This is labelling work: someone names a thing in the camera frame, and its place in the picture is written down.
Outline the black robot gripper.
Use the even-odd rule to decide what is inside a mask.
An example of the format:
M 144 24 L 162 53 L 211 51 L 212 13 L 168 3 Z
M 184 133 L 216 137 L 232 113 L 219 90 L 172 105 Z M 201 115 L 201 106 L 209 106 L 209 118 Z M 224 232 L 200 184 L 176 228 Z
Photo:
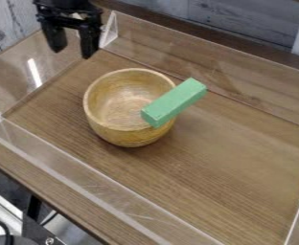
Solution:
M 98 51 L 102 10 L 89 0 L 33 0 L 33 4 L 50 50 L 58 53 L 67 46 L 63 28 L 79 28 L 81 56 L 87 59 Z

